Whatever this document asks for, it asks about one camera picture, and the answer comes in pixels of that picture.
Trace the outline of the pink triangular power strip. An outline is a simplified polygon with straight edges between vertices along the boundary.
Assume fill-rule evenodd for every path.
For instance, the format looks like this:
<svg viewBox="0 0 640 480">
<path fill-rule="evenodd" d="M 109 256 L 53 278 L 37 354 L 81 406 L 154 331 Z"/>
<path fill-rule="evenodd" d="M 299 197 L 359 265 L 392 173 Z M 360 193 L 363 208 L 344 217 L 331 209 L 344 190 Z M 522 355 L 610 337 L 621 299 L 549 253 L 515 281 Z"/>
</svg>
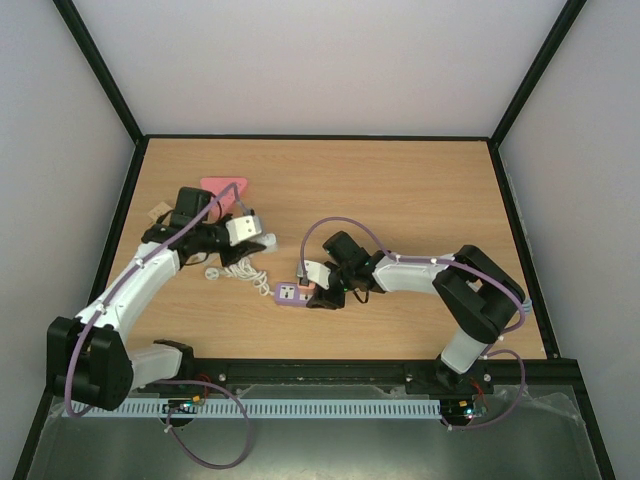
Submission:
<svg viewBox="0 0 640 480">
<path fill-rule="evenodd" d="M 237 190 L 229 188 L 222 196 L 221 191 L 231 184 L 235 184 Z M 248 187 L 248 179 L 245 177 L 203 177 L 200 179 L 200 187 L 211 192 L 217 198 L 217 203 L 210 210 L 209 219 L 218 220 L 235 208 L 235 193 L 241 196 L 245 192 Z"/>
</svg>

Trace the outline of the pink plug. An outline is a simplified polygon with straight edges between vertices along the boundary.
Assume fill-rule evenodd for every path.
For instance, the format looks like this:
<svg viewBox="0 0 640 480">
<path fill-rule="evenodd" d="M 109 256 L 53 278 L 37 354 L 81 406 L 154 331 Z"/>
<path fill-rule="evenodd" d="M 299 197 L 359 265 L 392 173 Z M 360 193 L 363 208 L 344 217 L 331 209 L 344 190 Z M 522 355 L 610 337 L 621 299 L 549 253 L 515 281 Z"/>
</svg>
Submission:
<svg viewBox="0 0 640 480">
<path fill-rule="evenodd" d="M 302 279 L 298 282 L 298 290 L 303 294 L 312 294 L 315 291 L 316 283 L 312 281 L 303 281 Z"/>
</svg>

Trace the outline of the beige dragon cube plug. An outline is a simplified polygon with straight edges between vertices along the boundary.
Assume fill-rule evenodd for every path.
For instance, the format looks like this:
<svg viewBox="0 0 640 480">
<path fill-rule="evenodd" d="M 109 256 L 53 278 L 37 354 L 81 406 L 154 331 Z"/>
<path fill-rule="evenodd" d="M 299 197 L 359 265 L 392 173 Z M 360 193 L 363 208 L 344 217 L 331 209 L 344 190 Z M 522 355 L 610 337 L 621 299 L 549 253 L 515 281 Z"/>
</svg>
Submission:
<svg viewBox="0 0 640 480">
<path fill-rule="evenodd" d="M 148 212 L 148 217 L 154 223 L 162 223 L 172 211 L 171 205 L 161 201 Z"/>
</svg>

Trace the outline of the white plug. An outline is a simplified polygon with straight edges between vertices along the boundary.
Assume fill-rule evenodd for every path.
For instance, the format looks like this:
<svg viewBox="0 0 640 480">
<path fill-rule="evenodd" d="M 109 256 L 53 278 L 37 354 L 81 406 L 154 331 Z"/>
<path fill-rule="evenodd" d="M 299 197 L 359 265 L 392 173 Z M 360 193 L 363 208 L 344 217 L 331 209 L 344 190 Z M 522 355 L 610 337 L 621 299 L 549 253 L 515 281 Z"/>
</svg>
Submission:
<svg viewBox="0 0 640 480">
<path fill-rule="evenodd" d="M 278 241 L 274 233 L 264 233 L 260 236 L 256 236 L 252 241 L 263 246 L 263 249 L 261 250 L 261 253 L 263 254 L 274 253 L 278 250 Z"/>
</svg>

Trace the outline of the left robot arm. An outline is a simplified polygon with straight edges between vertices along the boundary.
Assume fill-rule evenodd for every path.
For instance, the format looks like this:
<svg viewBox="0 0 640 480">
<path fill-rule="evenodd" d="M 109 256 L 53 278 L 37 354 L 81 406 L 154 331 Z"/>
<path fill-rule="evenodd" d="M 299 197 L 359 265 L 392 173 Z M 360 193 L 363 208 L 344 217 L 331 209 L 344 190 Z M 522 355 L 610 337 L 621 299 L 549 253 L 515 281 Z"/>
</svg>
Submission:
<svg viewBox="0 0 640 480">
<path fill-rule="evenodd" d="M 95 300 L 72 318 L 58 317 L 47 330 L 46 380 L 64 400 L 70 417 L 76 405 L 107 411 L 118 408 L 129 393 L 146 385 L 189 379 L 194 353 L 190 346 L 157 340 L 130 352 L 126 342 L 133 326 L 159 290 L 196 254 L 218 255 L 229 266 L 264 250 L 263 233 L 254 210 L 225 214 L 207 222 L 212 208 L 227 194 L 241 200 L 237 183 L 217 194 L 183 187 L 175 206 L 142 235 L 126 268 Z"/>
</svg>

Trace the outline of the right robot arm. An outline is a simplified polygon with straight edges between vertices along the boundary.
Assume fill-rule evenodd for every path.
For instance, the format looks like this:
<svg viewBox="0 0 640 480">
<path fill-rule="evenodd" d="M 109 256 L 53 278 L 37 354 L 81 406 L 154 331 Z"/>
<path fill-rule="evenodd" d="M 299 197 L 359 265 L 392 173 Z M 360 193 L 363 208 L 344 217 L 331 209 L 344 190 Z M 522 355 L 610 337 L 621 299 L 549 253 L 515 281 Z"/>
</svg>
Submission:
<svg viewBox="0 0 640 480">
<path fill-rule="evenodd" d="M 522 288 L 481 249 L 465 245 L 439 257 L 402 256 L 380 249 L 373 254 L 345 231 L 331 236 L 325 263 L 301 258 L 301 286 L 315 285 L 309 308 L 342 309 L 346 294 L 366 303 L 372 293 L 414 292 L 437 295 L 457 330 L 436 358 L 435 378 L 445 390 L 460 390 L 471 369 L 500 338 L 526 318 Z"/>
</svg>

